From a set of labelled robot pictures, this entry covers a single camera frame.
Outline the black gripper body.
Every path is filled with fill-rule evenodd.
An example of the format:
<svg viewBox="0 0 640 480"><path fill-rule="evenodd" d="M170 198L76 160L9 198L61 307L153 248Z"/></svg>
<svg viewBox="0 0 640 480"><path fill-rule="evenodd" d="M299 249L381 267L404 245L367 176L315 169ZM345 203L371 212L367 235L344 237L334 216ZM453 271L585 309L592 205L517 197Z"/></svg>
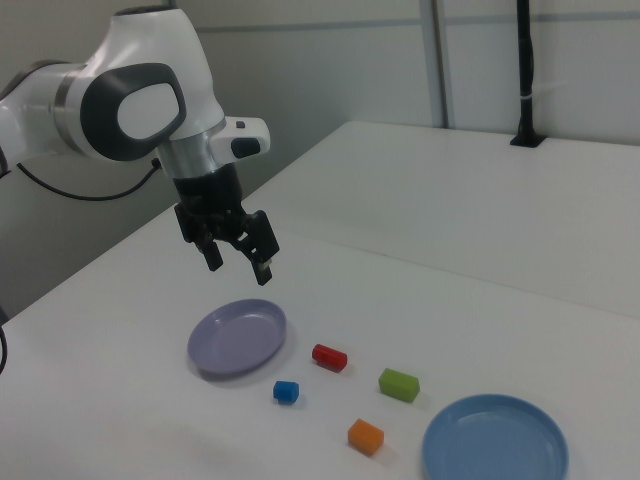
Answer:
<svg viewBox="0 0 640 480"><path fill-rule="evenodd" d="M181 226L195 219L221 219L242 224L242 188L235 166L223 166L200 177L175 179L180 202L175 207Z"/></svg>

